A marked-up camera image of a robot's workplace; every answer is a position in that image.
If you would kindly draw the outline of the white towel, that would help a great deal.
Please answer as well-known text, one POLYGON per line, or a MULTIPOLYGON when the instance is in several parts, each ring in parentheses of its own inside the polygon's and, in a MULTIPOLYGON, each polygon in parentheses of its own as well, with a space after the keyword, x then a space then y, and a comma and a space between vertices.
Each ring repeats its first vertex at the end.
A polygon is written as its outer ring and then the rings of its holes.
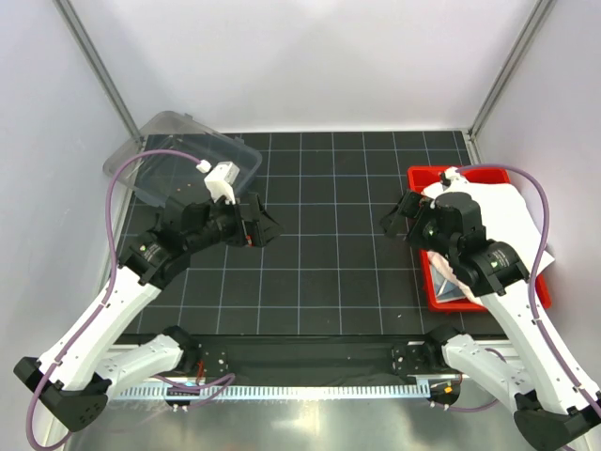
POLYGON ((449 254, 426 251, 440 275, 485 309, 493 303, 547 306, 547 295, 537 286, 554 258, 514 185, 469 182, 443 191, 436 184, 418 193, 432 199, 446 195, 450 203, 449 254))

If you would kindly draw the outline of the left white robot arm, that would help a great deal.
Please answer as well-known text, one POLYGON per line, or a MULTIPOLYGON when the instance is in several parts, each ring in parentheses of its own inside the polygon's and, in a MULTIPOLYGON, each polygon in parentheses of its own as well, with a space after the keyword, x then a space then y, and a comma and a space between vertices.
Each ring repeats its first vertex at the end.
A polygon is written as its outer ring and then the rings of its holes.
POLYGON ((110 399, 146 378, 191 375, 201 361, 200 345, 178 326, 116 358, 105 353, 190 268, 194 254, 221 243, 264 247, 282 232, 257 194, 243 206, 223 198, 189 205, 168 200, 155 224, 123 250, 106 288, 76 323, 41 356, 23 357, 15 375, 70 432, 87 428, 110 399))

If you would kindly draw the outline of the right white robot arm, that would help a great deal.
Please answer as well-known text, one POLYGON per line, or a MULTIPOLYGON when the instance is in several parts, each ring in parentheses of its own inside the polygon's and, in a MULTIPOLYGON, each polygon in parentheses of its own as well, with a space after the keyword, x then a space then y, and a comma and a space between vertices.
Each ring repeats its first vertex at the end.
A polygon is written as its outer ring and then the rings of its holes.
POLYGON ((523 367, 505 363, 470 335, 439 326, 425 337, 424 364, 449 367, 473 379, 513 415, 536 450, 557 450, 600 424, 600 389, 569 354, 536 302, 534 275, 509 244, 487 237, 479 204, 469 194, 430 198, 405 193, 381 220, 388 237, 410 219, 407 242, 446 257, 453 275, 468 286, 502 327, 523 367))

